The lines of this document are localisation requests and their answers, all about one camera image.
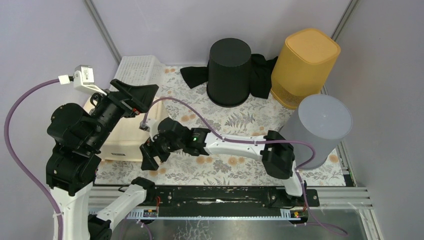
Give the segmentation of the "white perforated plastic basket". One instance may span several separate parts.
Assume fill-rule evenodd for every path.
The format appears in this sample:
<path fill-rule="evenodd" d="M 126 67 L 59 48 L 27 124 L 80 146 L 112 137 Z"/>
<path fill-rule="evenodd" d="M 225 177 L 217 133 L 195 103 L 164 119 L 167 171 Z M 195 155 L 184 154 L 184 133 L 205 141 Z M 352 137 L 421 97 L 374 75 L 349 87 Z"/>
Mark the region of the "white perforated plastic basket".
<path fill-rule="evenodd" d="M 132 86 L 162 86 L 166 65 L 154 55 L 123 56 L 114 78 Z"/>

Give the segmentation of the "cream plastic basket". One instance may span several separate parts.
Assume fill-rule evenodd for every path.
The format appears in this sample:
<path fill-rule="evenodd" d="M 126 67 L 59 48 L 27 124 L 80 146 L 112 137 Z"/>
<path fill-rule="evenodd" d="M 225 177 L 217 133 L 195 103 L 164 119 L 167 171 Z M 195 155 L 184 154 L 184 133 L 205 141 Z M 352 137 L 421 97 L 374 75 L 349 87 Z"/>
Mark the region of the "cream plastic basket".
<path fill-rule="evenodd" d="M 150 137 L 148 131 L 140 129 L 144 119 L 141 113 L 133 118 L 121 118 L 102 145 L 98 156 L 102 160 L 141 162 L 140 145 Z"/>

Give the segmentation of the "black round bucket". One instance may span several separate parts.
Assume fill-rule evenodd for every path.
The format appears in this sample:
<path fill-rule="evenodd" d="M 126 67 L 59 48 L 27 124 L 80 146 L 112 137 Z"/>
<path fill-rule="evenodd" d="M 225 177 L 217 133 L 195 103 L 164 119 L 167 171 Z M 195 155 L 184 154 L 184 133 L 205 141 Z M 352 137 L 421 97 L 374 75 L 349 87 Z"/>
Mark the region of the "black round bucket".
<path fill-rule="evenodd" d="M 232 108 L 250 94 L 251 49 L 237 38 L 216 41 L 209 50 L 206 92 L 216 105 Z"/>

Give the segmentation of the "grey plastic bin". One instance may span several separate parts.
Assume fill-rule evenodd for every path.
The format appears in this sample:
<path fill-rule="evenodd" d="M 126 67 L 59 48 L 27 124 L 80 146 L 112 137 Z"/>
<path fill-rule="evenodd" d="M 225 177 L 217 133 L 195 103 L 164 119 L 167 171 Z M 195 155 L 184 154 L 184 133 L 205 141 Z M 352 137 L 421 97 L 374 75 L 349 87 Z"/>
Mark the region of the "grey plastic bin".
<path fill-rule="evenodd" d="M 352 125 L 351 112 L 340 100 L 314 94 L 302 100 L 279 133 L 286 140 L 305 142 L 315 149 L 314 159 L 300 167 L 313 170 L 324 164 Z"/>

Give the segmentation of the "yellow wastebasket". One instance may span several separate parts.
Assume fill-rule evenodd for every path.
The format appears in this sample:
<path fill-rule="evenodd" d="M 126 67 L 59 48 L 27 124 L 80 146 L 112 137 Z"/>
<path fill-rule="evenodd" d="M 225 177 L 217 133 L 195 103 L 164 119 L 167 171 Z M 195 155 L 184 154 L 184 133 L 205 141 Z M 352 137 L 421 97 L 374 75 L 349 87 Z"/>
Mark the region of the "yellow wastebasket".
<path fill-rule="evenodd" d="M 285 39 L 271 73 L 272 96 L 296 109 L 310 95 L 319 94 L 341 53 L 341 47 L 316 28 L 306 28 Z"/>

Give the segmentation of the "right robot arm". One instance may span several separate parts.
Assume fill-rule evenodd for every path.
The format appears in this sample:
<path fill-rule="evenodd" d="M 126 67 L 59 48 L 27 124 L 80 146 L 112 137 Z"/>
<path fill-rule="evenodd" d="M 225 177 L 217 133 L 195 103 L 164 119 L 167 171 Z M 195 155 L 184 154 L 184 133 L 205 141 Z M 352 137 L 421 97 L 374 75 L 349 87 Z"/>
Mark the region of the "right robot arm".
<path fill-rule="evenodd" d="M 157 170 L 176 151 L 195 157 L 239 156 L 261 161 L 269 176 L 282 180 L 291 205 L 299 206 L 307 199 L 295 174 L 294 148 L 277 131 L 270 130 L 258 136 L 218 136 L 208 128 L 188 128 L 169 117 L 161 121 L 148 118 L 140 123 L 140 129 L 149 133 L 139 147 L 143 171 Z"/>

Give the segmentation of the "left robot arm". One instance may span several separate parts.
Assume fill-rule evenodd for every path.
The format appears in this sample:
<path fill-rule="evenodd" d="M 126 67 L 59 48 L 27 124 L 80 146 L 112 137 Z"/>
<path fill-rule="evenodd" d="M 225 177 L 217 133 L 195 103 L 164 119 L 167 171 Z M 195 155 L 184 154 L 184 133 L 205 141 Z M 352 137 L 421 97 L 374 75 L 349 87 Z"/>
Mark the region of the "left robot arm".
<path fill-rule="evenodd" d="M 59 207 L 56 230 L 64 240 L 109 240 L 113 230 L 136 206 L 156 204 L 155 184 L 135 178 L 126 191 L 103 210 L 89 214 L 89 195 L 101 162 L 101 147 L 122 118 L 146 113 L 158 86 L 133 86 L 117 79 L 115 91 L 95 93 L 96 105 L 87 113 L 76 103 L 58 107 L 47 133 L 55 140 L 46 164 L 46 182 Z"/>

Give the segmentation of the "floral tablecloth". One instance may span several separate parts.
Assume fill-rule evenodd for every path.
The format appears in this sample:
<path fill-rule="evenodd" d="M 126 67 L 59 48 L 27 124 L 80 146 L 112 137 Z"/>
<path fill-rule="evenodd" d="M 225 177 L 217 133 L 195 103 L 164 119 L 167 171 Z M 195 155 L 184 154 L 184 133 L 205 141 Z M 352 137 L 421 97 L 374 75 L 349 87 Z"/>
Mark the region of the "floral tablecloth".
<path fill-rule="evenodd" d="M 215 105 L 207 95 L 205 84 L 189 88 L 178 66 L 164 69 L 162 87 L 157 92 L 169 116 L 188 128 L 211 125 L 221 134 L 261 136 L 277 131 L 292 111 L 272 96 L 250 96 L 242 105 L 225 108 Z M 260 160 L 235 155 L 190 156 L 177 151 L 156 171 L 143 171 L 139 162 L 105 160 L 96 176 L 98 185 L 125 185 L 143 177 L 157 185 L 229 185 L 282 186 L 280 179 L 269 176 Z"/>

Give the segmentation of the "black cloth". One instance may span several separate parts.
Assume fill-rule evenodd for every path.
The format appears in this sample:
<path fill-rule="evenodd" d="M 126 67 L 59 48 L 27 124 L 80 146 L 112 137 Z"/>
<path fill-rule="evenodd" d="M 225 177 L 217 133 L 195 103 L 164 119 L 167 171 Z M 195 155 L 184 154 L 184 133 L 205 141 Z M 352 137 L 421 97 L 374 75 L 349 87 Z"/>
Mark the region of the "black cloth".
<path fill-rule="evenodd" d="M 266 60 L 262 54 L 251 55 L 250 94 L 267 99 L 272 88 L 271 75 L 278 56 Z M 190 89 L 208 81 L 209 66 L 188 66 L 180 69 L 181 76 Z"/>

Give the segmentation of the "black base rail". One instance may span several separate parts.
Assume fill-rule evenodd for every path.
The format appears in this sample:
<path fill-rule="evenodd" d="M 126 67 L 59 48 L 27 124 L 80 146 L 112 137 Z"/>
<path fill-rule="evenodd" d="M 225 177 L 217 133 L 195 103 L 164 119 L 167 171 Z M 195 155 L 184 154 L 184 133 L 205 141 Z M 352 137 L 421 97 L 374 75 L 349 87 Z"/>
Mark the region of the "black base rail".
<path fill-rule="evenodd" d="M 159 185 L 141 203 L 158 210 L 159 217 L 254 219 L 281 217 L 282 210 L 301 212 L 306 205 L 320 205 L 316 189 L 291 196 L 275 186 Z"/>

